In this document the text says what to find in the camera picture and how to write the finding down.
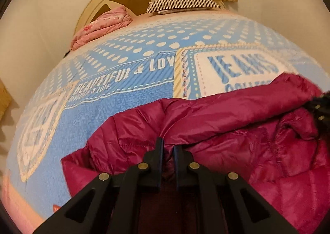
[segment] magenta puffer jacket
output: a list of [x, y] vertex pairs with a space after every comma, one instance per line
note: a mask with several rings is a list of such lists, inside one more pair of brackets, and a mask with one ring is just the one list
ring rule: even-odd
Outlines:
[[301, 234], [311, 234], [330, 208], [330, 155], [302, 107], [320, 94], [301, 76], [282, 74], [269, 85], [193, 101], [160, 99], [118, 113], [62, 159], [70, 194], [100, 172], [115, 175], [140, 163], [160, 136], [167, 179], [173, 146], [195, 144], [187, 150], [196, 162], [237, 172]]

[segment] silver bolt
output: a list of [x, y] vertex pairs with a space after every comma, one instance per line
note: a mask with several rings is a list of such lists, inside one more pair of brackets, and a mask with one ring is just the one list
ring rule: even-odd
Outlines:
[[101, 174], [99, 175], [99, 179], [102, 180], [102, 181], [107, 180], [109, 177], [110, 177], [110, 176], [109, 176], [109, 174], [107, 174], [107, 173], [101, 173]]
[[238, 174], [237, 173], [234, 173], [234, 172], [231, 172], [231, 173], [228, 174], [228, 177], [231, 180], [236, 180], [238, 178]]
[[190, 163], [189, 164], [189, 167], [191, 168], [191, 169], [198, 169], [199, 168], [199, 163]]
[[148, 164], [147, 164], [147, 163], [139, 163], [139, 164], [138, 164], [138, 168], [139, 168], [140, 170], [145, 170], [145, 169], [148, 168]]

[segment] triangular cutout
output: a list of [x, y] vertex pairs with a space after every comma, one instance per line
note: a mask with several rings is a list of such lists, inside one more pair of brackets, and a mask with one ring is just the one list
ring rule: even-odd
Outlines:
[[240, 190], [245, 206], [253, 223], [270, 217], [269, 212], [245, 188]]
[[82, 223], [85, 219], [85, 216], [90, 208], [90, 204], [95, 195], [95, 190], [92, 189], [86, 193], [85, 196], [81, 198], [70, 210], [65, 214], [66, 218], [74, 220], [78, 223]]

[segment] bed sheet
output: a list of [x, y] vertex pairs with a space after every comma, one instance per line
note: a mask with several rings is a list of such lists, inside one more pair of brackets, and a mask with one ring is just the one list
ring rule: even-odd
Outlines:
[[109, 116], [163, 97], [268, 84], [285, 71], [330, 89], [312, 57], [245, 17], [195, 11], [133, 21], [71, 52], [42, 82], [17, 125], [2, 201], [32, 233], [70, 199], [60, 159]]

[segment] striped pillow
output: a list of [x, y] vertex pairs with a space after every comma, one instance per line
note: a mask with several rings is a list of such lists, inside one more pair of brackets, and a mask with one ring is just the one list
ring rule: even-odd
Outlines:
[[221, 8], [213, 0], [155, 0], [149, 3], [147, 13], [155, 13], [162, 10], [184, 8]]

